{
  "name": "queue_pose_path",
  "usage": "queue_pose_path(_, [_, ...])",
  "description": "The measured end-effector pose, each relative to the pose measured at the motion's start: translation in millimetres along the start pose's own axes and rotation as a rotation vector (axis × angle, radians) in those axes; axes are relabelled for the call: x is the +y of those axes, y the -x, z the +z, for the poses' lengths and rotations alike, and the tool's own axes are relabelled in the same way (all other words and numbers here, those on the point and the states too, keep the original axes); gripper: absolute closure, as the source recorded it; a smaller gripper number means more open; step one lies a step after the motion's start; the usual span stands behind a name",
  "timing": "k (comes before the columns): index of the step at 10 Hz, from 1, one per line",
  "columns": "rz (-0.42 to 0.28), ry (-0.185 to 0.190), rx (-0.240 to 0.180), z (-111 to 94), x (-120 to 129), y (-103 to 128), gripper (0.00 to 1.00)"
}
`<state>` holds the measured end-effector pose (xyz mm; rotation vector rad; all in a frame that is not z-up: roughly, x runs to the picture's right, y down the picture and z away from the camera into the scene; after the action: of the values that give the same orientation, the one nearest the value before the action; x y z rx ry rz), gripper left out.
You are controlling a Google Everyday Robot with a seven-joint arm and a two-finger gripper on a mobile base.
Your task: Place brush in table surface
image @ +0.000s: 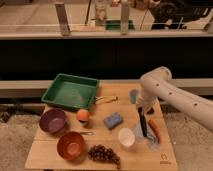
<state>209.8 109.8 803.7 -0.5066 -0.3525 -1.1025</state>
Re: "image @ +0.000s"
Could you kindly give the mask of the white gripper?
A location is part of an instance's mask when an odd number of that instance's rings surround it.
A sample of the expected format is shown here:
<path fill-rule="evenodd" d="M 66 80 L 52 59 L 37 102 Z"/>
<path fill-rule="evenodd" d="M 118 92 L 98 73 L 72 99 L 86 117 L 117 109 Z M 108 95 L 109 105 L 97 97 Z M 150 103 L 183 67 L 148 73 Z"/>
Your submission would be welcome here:
<path fill-rule="evenodd" d="M 155 101 L 151 99 L 146 99 L 142 95 L 138 95 L 136 98 L 136 109 L 139 113 L 141 129 L 144 137 L 147 137 L 147 125 L 146 125 L 146 118 L 145 114 L 152 115 L 154 113 L 154 106 Z"/>

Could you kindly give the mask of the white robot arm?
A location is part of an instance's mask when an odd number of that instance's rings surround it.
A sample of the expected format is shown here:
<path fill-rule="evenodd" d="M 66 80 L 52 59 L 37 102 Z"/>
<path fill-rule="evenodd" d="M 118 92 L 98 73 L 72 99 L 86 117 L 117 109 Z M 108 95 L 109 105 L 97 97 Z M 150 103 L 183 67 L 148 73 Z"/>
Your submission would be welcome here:
<path fill-rule="evenodd" d="M 171 79 L 171 71 L 164 66 L 143 74 L 136 108 L 148 112 L 160 98 L 213 133 L 213 102 L 175 87 L 169 83 Z"/>

